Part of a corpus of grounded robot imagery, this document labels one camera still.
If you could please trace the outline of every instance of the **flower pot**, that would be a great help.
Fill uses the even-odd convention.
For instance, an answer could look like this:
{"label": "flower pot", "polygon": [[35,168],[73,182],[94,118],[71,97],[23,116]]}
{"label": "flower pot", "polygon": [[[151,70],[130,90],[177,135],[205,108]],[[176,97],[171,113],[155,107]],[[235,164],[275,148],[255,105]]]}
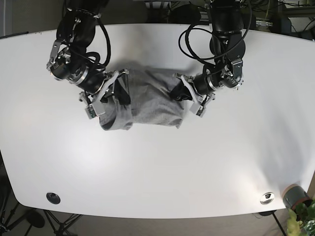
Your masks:
{"label": "flower pot", "polygon": [[297,184],[293,184],[286,188],[282,194],[282,199],[286,208],[292,210],[295,210],[295,207],[299,203],[304,203],[307,207],[312,203],[312,199],[307,195],[304,189]]}

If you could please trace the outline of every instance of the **white table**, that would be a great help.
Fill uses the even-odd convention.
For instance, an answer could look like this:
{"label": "white table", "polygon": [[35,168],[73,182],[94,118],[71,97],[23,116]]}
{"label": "white table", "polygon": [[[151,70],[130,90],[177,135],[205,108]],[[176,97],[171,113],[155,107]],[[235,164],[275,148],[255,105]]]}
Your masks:
{"label": "white table", "polygon": [[[201,64],[177,39],[185,25],[107,26],[109,69],[127,65],[194,75]],[[315,170],[315,44],[250,31],[239,91],[225,90],[182,127],[103,131],[80,89],[46,70],[55,31],[0,40],[0,148],[26,206],[130,218],[193,218],[283,208],[281,192],[308,189]],[[210,35],[193,31],[201,56]],[[105,59],[100,29],[89,48]],[[46,199],[54,192],[61,203]],[[260,197],[273,192],[268,205]]]}

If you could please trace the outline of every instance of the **gray cloth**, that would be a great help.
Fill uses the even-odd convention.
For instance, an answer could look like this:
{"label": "gray cloth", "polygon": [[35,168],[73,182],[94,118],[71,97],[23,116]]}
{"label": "gray cloth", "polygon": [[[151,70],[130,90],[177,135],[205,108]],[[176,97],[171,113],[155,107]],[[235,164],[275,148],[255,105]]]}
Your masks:
{"label": "gray cloth", "polygon": [[122,106],[115,96],[103,103],[106,113],[99,121],[104,130],[129,130],[134,123],[180,127],[184,104],[169,97],[179,83],[172,74],[131,69],[126,78],[119,78],[119,82],[129,92],[131,104]]}

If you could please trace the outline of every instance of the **floor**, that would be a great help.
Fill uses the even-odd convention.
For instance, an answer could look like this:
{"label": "floor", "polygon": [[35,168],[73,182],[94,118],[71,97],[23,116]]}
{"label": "floor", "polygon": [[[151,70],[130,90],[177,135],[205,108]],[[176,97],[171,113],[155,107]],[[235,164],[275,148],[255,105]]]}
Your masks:
{"label": "floor", "polygon": [[[37,32],[56,29],[61,19],[63,0],[13,0],[13,33]],[[144,23],[147,19],[143,2],[131,0],[112,0],[102,15],[105,24]],[[303,29],[309,20],[294,23],[296,29]],[[8,209],[16,204],[11,194]],[[23,214],[27,207],[19,206],[15,217]],[[60,221],[67,219],[69,214],[55,212]],[[278,210],[276,216],[286,227],[287,211]],[[28,228],[22,222],[8,236],[24,235]],[[83,216],[73,227],[72,233],[80,236],[280,236],[282,235],[272,216],[261,217],[257,214],[199,218],[199,219],[125,219]],[[32,228],[29,236],[53,236],[53,231],[46,221],[43,229]]]}

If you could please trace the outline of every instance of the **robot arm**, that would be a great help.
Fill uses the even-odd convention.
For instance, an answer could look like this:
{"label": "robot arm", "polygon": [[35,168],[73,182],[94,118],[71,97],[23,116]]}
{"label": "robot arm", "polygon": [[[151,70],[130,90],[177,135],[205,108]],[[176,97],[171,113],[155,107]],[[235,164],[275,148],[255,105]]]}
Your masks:
{"label": "robot arm", "polygon": [[[56,35],[56,41],[47,63],[47,69],[57,80],[68,80],[80,87],[80,101],[87,104],[86,112],[89,118],[105,113],[102,103],[109,96],[116,96],[122,105],[130,104],[130,97],[123,89],[119,80],[128,72],[106,72],[111,57],[111,46],[108,33],[100,20],[100,10],[109,0],[70,0],[64,2],[63,16]],[[107,42],[107,57],[100,63],[97,52],[87,52],[95,36],[96,24],[99,24]]]}
{"label": "robot arm", "polygon": [[[129,94],[120,84],[118,78],[128,74],[127,70],[107,72],[111,57],[111,46],[108,33],[100,20],[100,10],[107,5],[109,0],[70,0],[63,5],[62,21],[60,22],[56,41],[50,54],[47,69],[57,80],[68,80],[71,84],[80,87],[80,101],[87,104],[86,112],[89,118],[94,118],[105,113],[102,103],[106,103],[109,96],[118,98],[121,105],[131,103]],[[180,79],[179,84],[172,90],[170,96],[174,100],[192,100],[191,111],[203,116],[206,105],[215,99],[215,91],[222,87],[230,89],[239,87],[242,82],[243,56],[245,54],[245,38],[249,27],[242,36],[244,28],[240,11],[239,0],[211,0],[208,5],[209,19],[212,20],[213,32],[210,50],[214,57],[202,59],[189,45],[189,33],[196,25],[190,26],[185,34],[185,43],[191,55],[182,52],[202,63],[201,75],[187,77],[175,74]],[[96,24],[99,24],[107,42],[107,57],[100,63],[97,52],[87,52],[95,36]]]}
{"label": "robot arm", "polygon": [[[208,6],[209,19],[212,20],[213,31],[195,28],[191,25],[184,31],[179,39],[181,51],[188,57],[202,63],[201,75],[188,77],[175,74],[181,81],[171,92],[174,100],[192,100],[194,102],[191,111],[202,117],[206,111],[206,105],[215,99],[215,92],[223,87],[238,88],[243,83],[243,56],[245,54],[244,38],[249,30],[242,36],[244,28],[241,15],[240,2],[238,0],[212,0]],[[200,58],[189,45],[189,33],[193,30],[203,30],[212,34],[210,50],[214,57]],[[186,53],[181,47],[181,38],[185,35],[185,43],[190,52]]]}

